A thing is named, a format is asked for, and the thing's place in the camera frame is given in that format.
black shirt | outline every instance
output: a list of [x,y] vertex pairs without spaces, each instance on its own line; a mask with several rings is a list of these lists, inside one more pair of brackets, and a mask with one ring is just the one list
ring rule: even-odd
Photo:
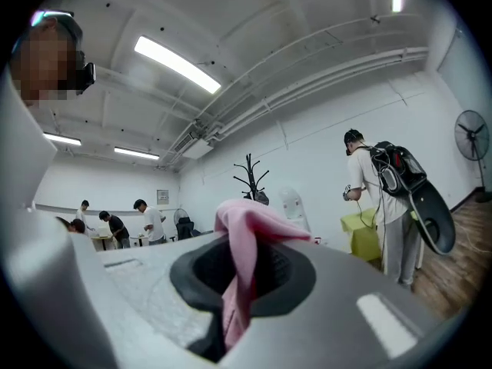
[[121,221],[118,216],[114,216],[112,214],[111,218],[108,221],[108,224],[109,224],[109,229],[111,230],[112,234],[114,234],[115,231],[119,230],[120,228],[123,228],[120,232],[118,232],[115,235],[115,238],[117,241],[120,241],[123,238],[129,238],[130,237],[128,230],[126,229],[125,225],[123,224],[123,221]]

pink towel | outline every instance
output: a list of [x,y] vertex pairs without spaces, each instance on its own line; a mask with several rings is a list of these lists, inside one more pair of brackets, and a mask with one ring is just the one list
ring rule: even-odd
[[236,276],[222,295],[222,321],[227,350],[249,325],[251,301],[255,298],[256,233],[268,238],[310,239],[308,232],[259,202],[238,199],[223,202],[215,215],[215,231],[228,232]]

coat rack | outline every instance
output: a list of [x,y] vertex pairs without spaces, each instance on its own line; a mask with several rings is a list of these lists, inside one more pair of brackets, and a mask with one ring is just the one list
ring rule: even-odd
[[245,166],[243,165],[237,165],[237,164],[234,164],[235,167],[242,167],[246,170],[246,173],[248,174],[248,180],[249,180],[249,183],[247,183],[246,181],[243,181],[242,179],[238,178],[237,176],[234,176],[234,179],[238,179],[239,181],[242,181],[243,183],[245,183],[246,185],[248,185],[249,187],[249,191],[242,191],[242,193],[248,195],[251,197],[251,199],[253,201],[256,200],[257,198],[257,194],[259,191],[263,191],[264,188],[261,188],[258,190],[258,183],[260,183],[260,180],[268,173],[270,172],[270,170],[266,171],[259,179],[258,181],[254,181],[254,174],[253,174],[253,168],[256,164],[258,164],[260,161],[256,161],[253,165],[251,165],[251,153],[249,155],[246,155],[246,164],[248,165],[248,167],[246,168]]

white ceiling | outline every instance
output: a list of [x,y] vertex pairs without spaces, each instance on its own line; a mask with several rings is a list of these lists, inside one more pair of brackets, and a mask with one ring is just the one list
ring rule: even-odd
[[[173,170],[186,159],[168,150],[197,117],[209,133],[316,72],[427,45],[417,0],[405,0],[400,14],[391,0],[47,0],[43,8],[75,13],[96,64],[96,83],[82,96],[35,111],[43,129],[80,138],[76,154]],[[221,89],[210,95],[134,52],[140,35],[199,64]],[[114,146],[161,159],[117,155]]]

gray pants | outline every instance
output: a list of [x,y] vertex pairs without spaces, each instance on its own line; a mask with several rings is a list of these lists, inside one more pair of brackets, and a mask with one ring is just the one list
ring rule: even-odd
[[148,245],[152,246],[153,244],[163,244],[163,243],[166,243],[166,240],[164,239],[164,237],[158,239],[157,241],[149,241]]
[[122,238],[116,241],[117,249],[129,249],[130,248],[130,238]]
[[384,274],[396,283],[410,286],[414,281],[415,262],[421,246],[421,236],[411,211],[391,223],[378,225],[377,236],[380,249],[384,250]]

